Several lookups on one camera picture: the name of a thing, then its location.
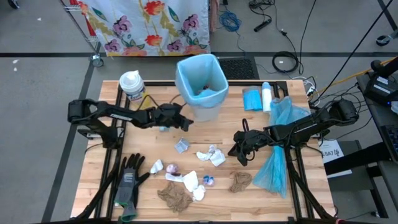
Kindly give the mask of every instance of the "work glove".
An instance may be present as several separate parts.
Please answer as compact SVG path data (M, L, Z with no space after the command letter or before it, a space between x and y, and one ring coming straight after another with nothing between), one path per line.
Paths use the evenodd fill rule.
M131 154L130 158L123 158L119 173L119 186L114 201L123 206L121 216L123 222L133 220L137 213L138 187L149 177L149 172L138 176L139 168L144 162L145 156Z

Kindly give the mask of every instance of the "white bottle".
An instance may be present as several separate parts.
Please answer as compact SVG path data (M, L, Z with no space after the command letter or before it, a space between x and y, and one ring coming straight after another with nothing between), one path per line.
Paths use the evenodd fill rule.
M264 82L262 84L262 111L264 113L271 112L271 101L272 101L271 86L269 83Z
M135 106L139 106L147 95L144 81L139 75L138 71L126 72L119 80L120 87L126 93L131 103ZM150 106L150 99L147 97L143 102L141 109Z

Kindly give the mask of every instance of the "light blue trash can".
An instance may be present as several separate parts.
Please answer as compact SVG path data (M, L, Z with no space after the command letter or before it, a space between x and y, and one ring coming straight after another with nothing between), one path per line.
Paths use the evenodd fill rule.
M216 119L228 94L228 81L217 58L202 54L182 60L175 76L175 86L193 109L195 121Z

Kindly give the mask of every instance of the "brown rag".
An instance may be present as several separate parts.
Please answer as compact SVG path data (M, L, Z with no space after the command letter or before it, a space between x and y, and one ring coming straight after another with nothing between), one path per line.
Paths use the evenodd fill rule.
M158 190L157 195L163 201L167 202L167 206L173 210L173 212L182 212L192 202L191 196L185 193L183 187L174 185L173 182L169 182L168 186L163 190Z
M244 172L236 172L234 175L234 182L229 188L232 193L244 191L244 189L251 183L251 175Z

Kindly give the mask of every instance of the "wooden tabletop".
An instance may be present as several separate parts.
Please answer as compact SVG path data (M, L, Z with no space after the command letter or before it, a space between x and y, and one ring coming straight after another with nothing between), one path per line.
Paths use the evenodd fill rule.
M303 82L301 80L287 80L286 82L289 96L294 105L308 108ZM168 184L168 180L165 180L164 176L165 171L151 175L139 189L137 221L285 221L287 217L295 216L290 185L287 186L286 198L253 184L250 184L244 192L234 194L228 191L233 183L234 171L248 172L254 177L272 152L271 147L261 148L256 153L256 158L246 167L243 167L236 157L227 156L234 144L233 134L238 130L243 130L241 122L243 118L248 120L250 129L261 130L264 126L268 126L269 115L259 111L243 110L243 88L245 86L230 86L228 97L221 107L218 119L212 122L196 122L189 127L189 132L174 128L169 132L160 132L159 128L139 129L132 124L127 124L123 156L128 157L132 153L138 152L144 155L146 159L141 167L141 174L149 172L154 162L161 159L164 166L177 164L183 175L195 170L200 183L204 175L215 177L215 185L206 187L205 198L201 202L193 202L183 212L173 213L166 203L157 196L157 191L164 189ZM174 86L147 86L147 89L158 104L167 103L178 94ZM118 81L104 81L99 100L115 104L117 91ZM177 98L175 102L182 104L183 100ZM182 114L193 119L193 113L189 106L183 108ZM111 123L110 118L102 119L102 121L106 125ZM181 137L188 140L191 146L188 151L179 154L174 149L174 145ZM88 147L100 142L101 140L89 141ZM218 167L215 167L210 161L203 162L196 157L197 151L207 152L211 144L216 144L217 148L226 155L226 161ZM315 140L311 140L308 145L318 148ZM105 152L106 150L101 146L94 147L87 152L71 217L82 212L97 192ZM333 199L320 153L313 149L303 148L302 157L309 189L326 211L333 215L335 213ZM306 217L303 194L298 186L297 188L302 214ZM106 211L107 201L108 194L105 195L102 216ZM113 219L117 220L122 212L123 208L115 207Z

